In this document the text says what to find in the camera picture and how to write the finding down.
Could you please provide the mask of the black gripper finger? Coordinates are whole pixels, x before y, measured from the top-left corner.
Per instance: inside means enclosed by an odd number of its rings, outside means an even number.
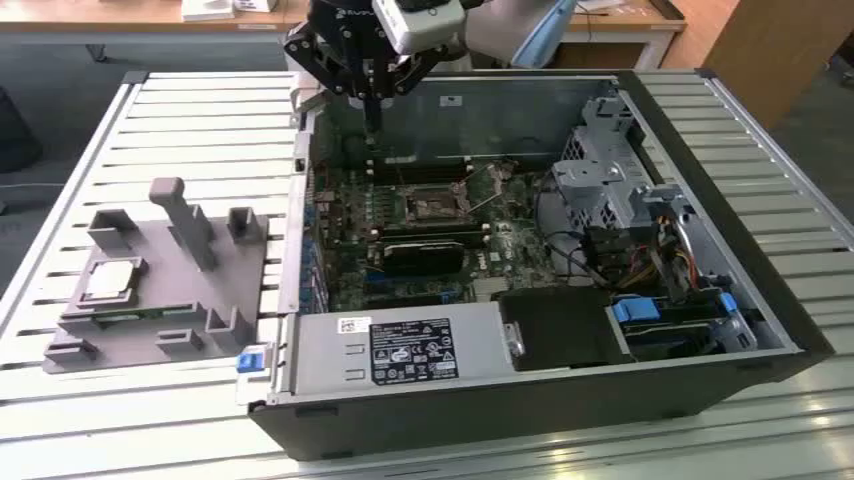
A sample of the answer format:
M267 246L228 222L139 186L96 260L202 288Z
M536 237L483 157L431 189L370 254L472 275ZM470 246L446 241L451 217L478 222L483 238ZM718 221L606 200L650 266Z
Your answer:
M295 27L286 37L284 50L298 65L320 85L336 95L347 96L363 111L366 144L374 142L374 93L364 66L355 72L336 59L330 48L322 45L322 37L308 22Z
M432 68L446 59L448 46L439 45L415 53L402 63L383 51L374 57L374 142L379 141L383 130L382 102L396 95L406 95L427 76Z

